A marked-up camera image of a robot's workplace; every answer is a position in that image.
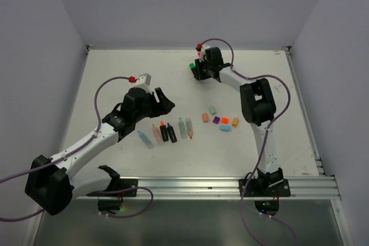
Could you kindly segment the orange cap black highlighter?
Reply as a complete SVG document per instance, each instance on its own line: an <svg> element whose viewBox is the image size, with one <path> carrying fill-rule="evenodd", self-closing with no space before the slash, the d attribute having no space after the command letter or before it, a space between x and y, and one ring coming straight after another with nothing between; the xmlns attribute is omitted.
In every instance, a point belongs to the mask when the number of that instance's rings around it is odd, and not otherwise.
<svg viewBox="0 0 369 246"><path fill-rule="evenodd" d="M164 142L169 141L169 136L168 136L168 131L167 131L167 125L163 121L160 122L160 132L161 132L162 140Z"/></svg>

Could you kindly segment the purple black highlighter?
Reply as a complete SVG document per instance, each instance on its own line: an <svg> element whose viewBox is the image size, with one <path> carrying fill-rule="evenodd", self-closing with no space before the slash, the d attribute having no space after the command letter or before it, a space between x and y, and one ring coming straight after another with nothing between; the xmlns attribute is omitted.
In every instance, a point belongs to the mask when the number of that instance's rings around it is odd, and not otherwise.
<svg viewBox="0 0 369 246"><path fill-rule="evenodd" d="M168 136L170 138L170 141L172 143L175 143L177 142L177 137L176 137L176 134L175 134L175 131L174 131L174 128L172 125L170 125L169 123L167 123L167 133L168 133Z"/></svg>

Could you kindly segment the green pastel highlighter body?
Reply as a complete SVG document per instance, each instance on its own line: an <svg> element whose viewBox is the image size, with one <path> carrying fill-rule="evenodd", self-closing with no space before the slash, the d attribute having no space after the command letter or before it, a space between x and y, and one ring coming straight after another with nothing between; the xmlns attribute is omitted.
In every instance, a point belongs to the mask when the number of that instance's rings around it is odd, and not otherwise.
<svg viewBox="0 0 369 246"><path fill-rule="evenodd" d="M184 123L182 118L179 118L178 126L179 126L179 131L180 131L180 137L182 139L186 139L187 138L187 131L186 131L185 123Z"/></svg>

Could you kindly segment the light blue highlighter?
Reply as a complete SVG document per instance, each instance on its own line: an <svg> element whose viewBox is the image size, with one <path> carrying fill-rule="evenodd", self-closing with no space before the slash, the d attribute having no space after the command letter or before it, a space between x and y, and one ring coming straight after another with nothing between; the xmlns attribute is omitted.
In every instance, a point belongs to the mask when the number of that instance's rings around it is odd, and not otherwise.
<svg viewBox="0 0 369 246"><path fill-rule="evenodd" d="M154 148L154 144L152 143L152 141L146 136L145 133L143 133L142 131L137 131L137 134L139 136L139 138L143 141L143 143L146 145L146 147L148 149L153 149Z"/></svg>

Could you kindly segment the orange pastel cap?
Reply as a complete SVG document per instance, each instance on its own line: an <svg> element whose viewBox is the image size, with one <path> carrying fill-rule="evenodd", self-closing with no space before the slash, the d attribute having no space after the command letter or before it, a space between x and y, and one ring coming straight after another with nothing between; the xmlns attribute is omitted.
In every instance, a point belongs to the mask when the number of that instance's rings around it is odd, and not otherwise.
<svg viewBox="0 0 369 246"><path fill-rule="evenodd" d="M208 116L208 114L207 114L207 113L203 113L203 114L202 114L202 121L203 121L204 123L207 123L207 122L209 121L209 116Z"/></svg>

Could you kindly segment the green pastel cap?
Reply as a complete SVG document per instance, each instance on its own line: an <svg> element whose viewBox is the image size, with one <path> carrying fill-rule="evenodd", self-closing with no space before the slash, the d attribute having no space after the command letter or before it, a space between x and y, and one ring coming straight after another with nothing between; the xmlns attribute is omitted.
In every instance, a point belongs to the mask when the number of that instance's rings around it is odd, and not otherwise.
<svg viewBox="0 0 369 246"><path fill-rule="evenodd" d="M210 112L211 115L215 115L217 113L217 111L216 111L216 109L215 109L214 106L210 106L209 107L209 112Z"/></svg>

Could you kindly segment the purple cap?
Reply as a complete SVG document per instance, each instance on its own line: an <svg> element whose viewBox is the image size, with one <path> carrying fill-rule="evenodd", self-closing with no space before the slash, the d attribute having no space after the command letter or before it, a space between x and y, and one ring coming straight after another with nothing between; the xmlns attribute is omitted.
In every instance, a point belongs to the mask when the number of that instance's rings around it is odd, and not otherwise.
<svg viewBox="0 0 369 246"><path fill-rule="evenodd" d="M219 118L218 116L215 116L215 117L213 118L213 123L214 123L214 124L219 124L219 122L220 122L220 118Z"/></svg>

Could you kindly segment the orange neon cap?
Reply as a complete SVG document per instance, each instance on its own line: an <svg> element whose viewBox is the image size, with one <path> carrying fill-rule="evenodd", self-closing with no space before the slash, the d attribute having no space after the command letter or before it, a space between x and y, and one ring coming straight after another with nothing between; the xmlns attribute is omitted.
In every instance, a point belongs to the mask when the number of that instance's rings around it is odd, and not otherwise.
<svg viewBox="0 0 369 246"><path fill-rule="evenodd" d="M222 117L222 118L221 118L221 123L222 123L222 124L228 124L228 123L229 123L229 119L228 119L228 118L226 118L226 117Z"/></svg>

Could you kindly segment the yellow pastel cap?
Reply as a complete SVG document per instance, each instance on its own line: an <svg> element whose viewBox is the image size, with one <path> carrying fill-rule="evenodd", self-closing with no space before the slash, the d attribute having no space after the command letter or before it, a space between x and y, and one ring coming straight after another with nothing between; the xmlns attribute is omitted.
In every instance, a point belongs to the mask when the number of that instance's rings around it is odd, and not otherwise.
<svg viewBox="0 0 369 246"><path fill-rule="evenodd" d="M238 126L238 124L239 124L239 118L235 117L235 118L233 119L233 121L232 121L232 126L233 126L233 127L237 127L237 126Z"/></svg>

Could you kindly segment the light blue cap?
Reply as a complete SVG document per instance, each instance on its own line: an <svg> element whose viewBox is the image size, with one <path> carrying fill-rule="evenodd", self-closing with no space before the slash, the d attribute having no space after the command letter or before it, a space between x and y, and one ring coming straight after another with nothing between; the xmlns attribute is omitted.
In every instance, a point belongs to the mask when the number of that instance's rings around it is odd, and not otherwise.
<svg viewBox="0 0 369 246"><path fill-rule="evenodd" d="M231 130L231 127L228 125L221 125L220 126L221 131L229 132Z"/></svg>

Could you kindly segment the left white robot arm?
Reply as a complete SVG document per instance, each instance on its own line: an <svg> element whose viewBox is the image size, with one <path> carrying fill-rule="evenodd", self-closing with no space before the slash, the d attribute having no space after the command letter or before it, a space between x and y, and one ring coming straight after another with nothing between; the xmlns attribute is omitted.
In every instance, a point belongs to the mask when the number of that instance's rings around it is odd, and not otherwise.
<svg viewBox="0 0 369 246"><path fill-rule="evenodd" d="M147 92L131 88L121 103L114 106L85 138L63 152L35 158L31 164L25 193L50 215L57 215L69 203L88 194L121 196L133 187L122 185L120 174L107 165L83 177L79 171L107 148L135 130L145 118L157 118L172 111L175 103L161 88Z"/></svg>

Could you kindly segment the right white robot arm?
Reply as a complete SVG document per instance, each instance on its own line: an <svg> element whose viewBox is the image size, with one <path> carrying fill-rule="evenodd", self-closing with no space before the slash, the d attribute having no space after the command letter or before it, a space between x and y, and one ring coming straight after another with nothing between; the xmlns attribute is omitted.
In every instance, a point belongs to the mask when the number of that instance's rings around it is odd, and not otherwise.
<svg viewBox="0 0 369 246"><path fill-rule="evenodd" d="M239 180L241 196L289 197L288 180L278 162L273 139L273 123L276 119L276 103L269 81L265 77L245 77L230 63L224 63L218 47L206 44L196 46L198 58L190 66L197 80L213 78L230 86L240 94L242 115L250 124L258 151L255 168Z"/></svg>

